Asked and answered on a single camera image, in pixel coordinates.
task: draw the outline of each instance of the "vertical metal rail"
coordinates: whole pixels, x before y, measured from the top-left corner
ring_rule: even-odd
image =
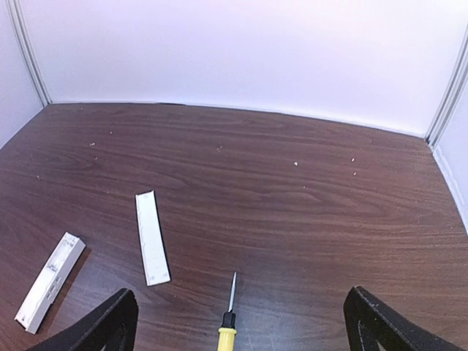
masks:
[[[426,142],[434,150],[437,146],[449,120],[452,118],[453,111],[463,92],[468,76],[468,27],[465,31],[460,52],[456,60],[455,68],[445,90],[444,97],[437,109],[434,120],[426,134]]]
[[[8,12],[10,14],[13,25],[13,30],[15,31],[16,39],[20,45],[20,51],[26,63],[26,68],[28,69],[39,100],[41,101],[42,106],[45,107],[51,104],[52,100],[50,99],[50,95],[47,91],[44,80],[41,77],[39,67],[34,57],[34,52],[32,50],[31,42],[26,30],[26,25],[24,23],[23,13],[21,12],[20,2],[19,0],[6,1]]]

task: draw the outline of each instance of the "metal screwdriver tip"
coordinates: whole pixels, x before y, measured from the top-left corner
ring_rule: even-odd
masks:
[[[234,272],[233,285],[231,286],[231,296],[229,297],[229,309],[227,309],[228,312],[231,312],[233,310],[236,280],[237,280],[237,272]]]

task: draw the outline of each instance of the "white bar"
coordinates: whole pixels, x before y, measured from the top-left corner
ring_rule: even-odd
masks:
[[[146,285],[170,282],[154,192],[135,196]]]
[[[56,299],[85,246],[76,236],[69,233],[64,234],[16,314],[15,320],[26,331],[33,334],[37,332],[45,312]]]

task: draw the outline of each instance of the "screwdriver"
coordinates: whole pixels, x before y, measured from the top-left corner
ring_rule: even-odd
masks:
[[[234,272],[233,284],[231,286],[231,296],[229,298],[229,307],[227,312],[222,315],[222,324],[219,332],[218,351],[233,351],[234,339],[237,334],[235,329],[235,313],[233,312],[235,280],[237,272]]]

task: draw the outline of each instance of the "dark brown wooden surface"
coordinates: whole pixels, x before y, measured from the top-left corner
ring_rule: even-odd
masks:
[[[155,287],[135,213],[151,189],[173,279]],[[87,249],[33,336],[13,318],[65,231]],[[468,349],[468,240],[413,137],[216,108],[52,105],[0,150],[0,235],[1,350],[120,287],[140,305],[136,350],[215,350],[233,271],[236,350],[348,350],[342,304],[357,284]]]

